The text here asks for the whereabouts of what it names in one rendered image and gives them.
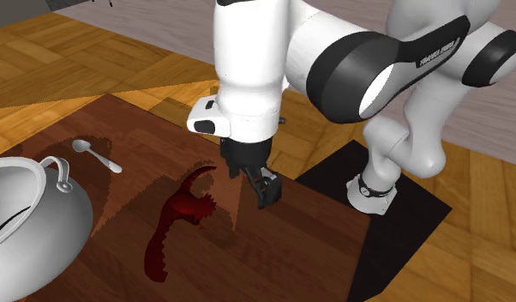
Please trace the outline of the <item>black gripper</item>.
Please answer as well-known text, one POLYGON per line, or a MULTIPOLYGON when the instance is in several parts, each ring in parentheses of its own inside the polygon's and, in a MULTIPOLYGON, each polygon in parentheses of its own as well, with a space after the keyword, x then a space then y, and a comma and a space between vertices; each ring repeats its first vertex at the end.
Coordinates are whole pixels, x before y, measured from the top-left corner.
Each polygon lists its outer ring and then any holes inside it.
POLYGON ((274 205, 282 197, 279 175, 266 167, 272 145, 272 138, 252 143, 220 139, 220 155, 229 168, 229 177, 236 178, 241 171, 245 173, 257 195, 258 209, 274 205))

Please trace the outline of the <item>dark red dinosaur toy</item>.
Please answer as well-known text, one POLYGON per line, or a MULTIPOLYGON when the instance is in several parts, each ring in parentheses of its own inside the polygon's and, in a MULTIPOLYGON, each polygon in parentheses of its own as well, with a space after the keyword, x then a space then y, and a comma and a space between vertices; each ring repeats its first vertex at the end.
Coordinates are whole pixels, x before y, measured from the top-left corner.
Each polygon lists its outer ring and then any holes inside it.
POLYGON ((191 193, 191 185, 206 172, 215 170, 215 166, 202 166, 189 174, 180 184, 177 191, 171 195, 163 205, 158 225, 150 238, 144 256, 144 272, 155 282, 164 282, 166 276, 164 263, 164 240, 170 227, 176 220, 185 220, 188 223, 202 228, 201 220, 211 216, 216 202, 211 194, 197 197, 191 193))

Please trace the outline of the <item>black robot stand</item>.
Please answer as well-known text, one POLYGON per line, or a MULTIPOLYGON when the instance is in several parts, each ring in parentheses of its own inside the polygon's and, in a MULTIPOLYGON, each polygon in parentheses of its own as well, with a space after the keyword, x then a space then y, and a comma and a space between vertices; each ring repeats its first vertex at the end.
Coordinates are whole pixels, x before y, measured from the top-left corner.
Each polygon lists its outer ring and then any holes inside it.
MULTIPOLYGON (((296 181, 348 205, 345 184, 365 167, 369 152, 352 140, 296 181)), ((384 215, 372 214, 346 302, 365 302, 383 292, 452 208, 405 175, 384 215)))

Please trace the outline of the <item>silver metal spoon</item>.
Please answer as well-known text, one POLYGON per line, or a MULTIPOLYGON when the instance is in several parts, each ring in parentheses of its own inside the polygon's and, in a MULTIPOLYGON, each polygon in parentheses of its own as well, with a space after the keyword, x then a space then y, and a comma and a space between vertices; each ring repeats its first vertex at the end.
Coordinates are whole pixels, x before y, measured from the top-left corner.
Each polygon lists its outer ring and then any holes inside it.
POLYGON ((116 162, 107 159, 106 157, 94 152, 91 149, 91 143, 85 140, 74 140, 72 142, 72 147, 76 153, 88 152, 97 158, 102 164, 104 164, 108 169, 110 169, 114 173, 121 173, 123 171, 122 167, 119 166, 116 162))

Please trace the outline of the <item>silver metal pot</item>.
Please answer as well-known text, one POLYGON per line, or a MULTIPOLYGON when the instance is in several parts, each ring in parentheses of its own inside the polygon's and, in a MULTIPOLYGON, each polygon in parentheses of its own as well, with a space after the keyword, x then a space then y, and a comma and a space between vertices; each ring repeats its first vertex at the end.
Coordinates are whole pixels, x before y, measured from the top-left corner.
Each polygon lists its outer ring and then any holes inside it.
POLYGON ((69 176, 68 161, 0 158, 0 302, 24 298, 59 276, 92 224, 92 204, 69 176))

